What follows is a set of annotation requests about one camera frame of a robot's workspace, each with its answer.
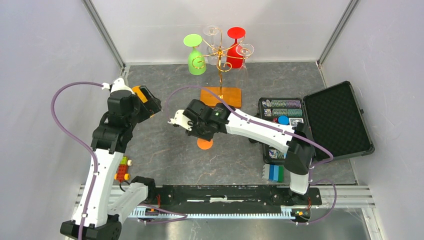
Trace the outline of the orange wine glass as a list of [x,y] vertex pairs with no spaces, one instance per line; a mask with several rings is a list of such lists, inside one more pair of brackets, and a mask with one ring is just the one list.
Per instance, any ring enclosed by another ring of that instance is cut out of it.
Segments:
[[214,141],[212,139],[204,140],[204,139],[198,138],[196,141],[196,144],[201,150],[209,150],[213,146]]

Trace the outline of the yellow wine glass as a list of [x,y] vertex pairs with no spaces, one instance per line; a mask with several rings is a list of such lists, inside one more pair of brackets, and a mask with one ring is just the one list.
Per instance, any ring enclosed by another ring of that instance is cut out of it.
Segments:
[[145,85],[138,85],[132,87],[131,89],[141,101],[140,114],[145,119],[151,118],[156,113],[155,110],[157,109],[157,107],[154,98],[147,89],[147,87]]

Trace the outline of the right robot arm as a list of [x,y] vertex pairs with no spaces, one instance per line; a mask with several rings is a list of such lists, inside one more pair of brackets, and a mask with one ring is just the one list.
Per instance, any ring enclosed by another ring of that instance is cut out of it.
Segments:
[[302,204],[309,198],[309,167],[315,148],[303,123],[296,127],[274,123],[249,115],[226,102],[209,107],[198,99],[178,110],[169,123],[181,126],[187,135],[205,141],[212,140],[217,133],[237,135],[285,153],[282,165],[290,173],[289,199]]

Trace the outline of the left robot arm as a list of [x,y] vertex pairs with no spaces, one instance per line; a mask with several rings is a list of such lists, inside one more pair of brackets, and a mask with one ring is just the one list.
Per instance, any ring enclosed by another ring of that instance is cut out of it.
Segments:
[[86,186],[72,218],[64,221],[59,232],[73,240],[117,240],[122,225],[136,206],[153,203],[157,198],[154,180],[135,178],[129,188],[109,204],[113,177],[119,168],[135,126],[161,111],[161,101],[145,85],[130,88],[117,83],[102,84],[110,91],[107,111],[87,145],[70,133],[55,113],[57,93],[50,105],[51,114],[63,132],[88,150],[91,160]]

